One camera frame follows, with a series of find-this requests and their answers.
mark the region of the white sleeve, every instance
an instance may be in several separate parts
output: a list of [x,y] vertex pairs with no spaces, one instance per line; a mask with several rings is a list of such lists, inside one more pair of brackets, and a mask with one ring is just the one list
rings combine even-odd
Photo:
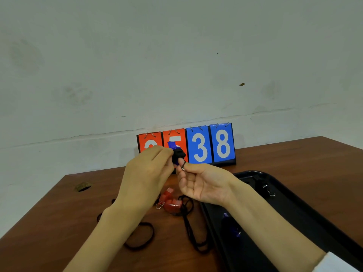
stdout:
[[359,272],[357,269],[347,264],[341,258],[328,252],[321,262],[315,267],[313,272]]

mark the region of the white wall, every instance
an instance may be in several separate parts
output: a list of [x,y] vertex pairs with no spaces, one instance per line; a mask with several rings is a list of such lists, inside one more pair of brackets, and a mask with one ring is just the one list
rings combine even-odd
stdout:
[[0,236],[136,135],[363,148],[363,0],[0,0]]

